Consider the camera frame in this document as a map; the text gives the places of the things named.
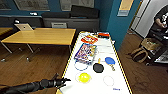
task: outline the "colored circle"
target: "colored circle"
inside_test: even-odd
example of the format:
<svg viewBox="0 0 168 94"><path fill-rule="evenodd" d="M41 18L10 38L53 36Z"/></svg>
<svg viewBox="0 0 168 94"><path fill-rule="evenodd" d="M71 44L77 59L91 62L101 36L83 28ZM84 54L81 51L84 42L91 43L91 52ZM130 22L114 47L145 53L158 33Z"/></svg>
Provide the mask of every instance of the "colored circle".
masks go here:
<svg viewBox="0 0 168 94"><path fill-rule="evenodd" d="M114 85L114 79L111 76L105 76L103 78L103 81L107 86L113 86Z"/></svg>
<svg viewBox="0 0 168 94"><path fill-rule="evenodd" d="M90 80L91 76L87 73L81 73L78 77L78 80L82 83L87 83Z"/></svg>
<svg viewBox="0 0 168 94"><path fill-rule="evenodd" d="M98 63L95 63L93 65L93 70L96 72L96 73L102 73L103 70L104 70L104 66L102 64L98 64Z"/></svg>
<svg viewBox="0 0 168 94"><path fill-rule="evenodd" d="M83 64L83 63L80 63L80 62L75 62L74 66L79 71L83 71L83 70L86 70L88 68L87 64Z"/></svg>
<svg viewBox="0 0 168 94"><path fill-rule="evenodd" d="M114 59L111 58L111 57L106 57L106 58L105 58L105 61L106 61L107 64L115 64Z"/></svg>

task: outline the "wall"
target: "wall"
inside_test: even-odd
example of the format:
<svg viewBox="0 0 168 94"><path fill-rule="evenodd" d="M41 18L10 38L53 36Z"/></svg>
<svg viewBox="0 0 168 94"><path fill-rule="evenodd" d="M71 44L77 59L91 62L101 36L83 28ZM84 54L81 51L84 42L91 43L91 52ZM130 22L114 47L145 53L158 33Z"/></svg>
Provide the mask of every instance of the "wall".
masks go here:
<svg viewBox="0 0 168 94"><path fill-rule="evenodd" d="M106 3L103 3L103 6L105 6L107 4L107 6L105 6L106 8L101 8L101 23L100 26L107 25L104 27L101 27L102 31L107 31L110 32L110 36L112 37L112 40L115 40L115 48L118 51L120 48L120 45L125 37L125 34L129 28L129 25L131 23L131 20L135 14L136 9L138 8L139 2L141 0L134 0L131 10L129 11L129 15L125 16L125 17L118 17L118 10L120 7L120 3L121 0L105 0ZM109 10L107 11L106 9L108 9L110 7L110 3L112 4L111 6L111 12L110 12L110 17L108 17L109 14Z"/></svg>
<svg viewBox="0 0 168 94"><path fill-rule="evenodd" d="M31 16L30 12L37 12L38 15L40 16L43 12L46 11L23 11L23 10L18 10L17 6L15 5L14 0L7 0L11 10L0 10L0 15L7 15L7 16ZM95 0L95 8L99 9L100 8L100 1L101 0ZM62 12L61 7L60 7L60 0L48 0L50 12Z"/></svg>
<svg viewBox="0 0 168 94"><path fill-rule="evenodd" d="M102 0L100 6L100 29L101 31L106 31L113 0Z"/></svg>

